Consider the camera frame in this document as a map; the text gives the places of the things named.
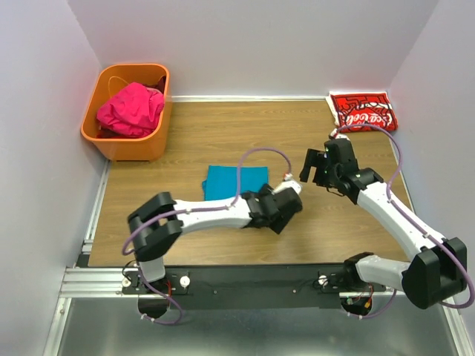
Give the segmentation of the blue t shirt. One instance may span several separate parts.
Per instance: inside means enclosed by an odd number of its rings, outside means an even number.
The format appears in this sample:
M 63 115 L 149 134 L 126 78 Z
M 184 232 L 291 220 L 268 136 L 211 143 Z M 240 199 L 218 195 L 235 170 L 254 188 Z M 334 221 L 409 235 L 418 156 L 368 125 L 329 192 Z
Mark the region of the blue t shirt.
M 240 170 L 240 192 L 259 191 L 269 181 L 267 167 L 242 167 Z M 210 165 L 206 179 L 202 182 L 203 199 L 222 200 L 234 197 L 237 190 L 237 168 L 235 166 Z

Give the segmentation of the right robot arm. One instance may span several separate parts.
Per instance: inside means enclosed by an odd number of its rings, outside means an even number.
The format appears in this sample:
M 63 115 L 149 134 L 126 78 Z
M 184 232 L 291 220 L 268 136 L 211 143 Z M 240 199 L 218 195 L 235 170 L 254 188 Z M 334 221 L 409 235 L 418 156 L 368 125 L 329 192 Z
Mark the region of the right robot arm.
M 467 308 L 474 303 L 474 283 L 467 273 L 467 248 L 459 238 L 448 239 L 418 218 L 371 168 L 360 168 L 348 139 L 331 139 L 322 151 L 308 149 L 299 178 L 311 180 L 371 214 L 399 243 L 407 260 L 397 261 L 364 252 L 344 261 L 331 286 L 356 291 L 375 283 L 403 291 L 420 309 L 469 291 Z

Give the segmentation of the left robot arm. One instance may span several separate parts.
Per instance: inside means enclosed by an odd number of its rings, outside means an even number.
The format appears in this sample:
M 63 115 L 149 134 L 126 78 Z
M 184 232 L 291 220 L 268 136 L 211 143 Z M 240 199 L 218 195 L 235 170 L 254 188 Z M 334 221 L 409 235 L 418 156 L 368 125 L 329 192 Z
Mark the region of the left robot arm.
M 303 209 L 301 190 L 291 179 L 277 188 L 265 184 L 258 192 L 223 200 L 189 202 L 159 193 L 128 216 L 131 236 L 122 253 L 135 256 L 139 284 L 149 293 L 158 292 L 166 276 L 163 257 L 178 237 L 211 228 L 269 228 L 280 234 Z

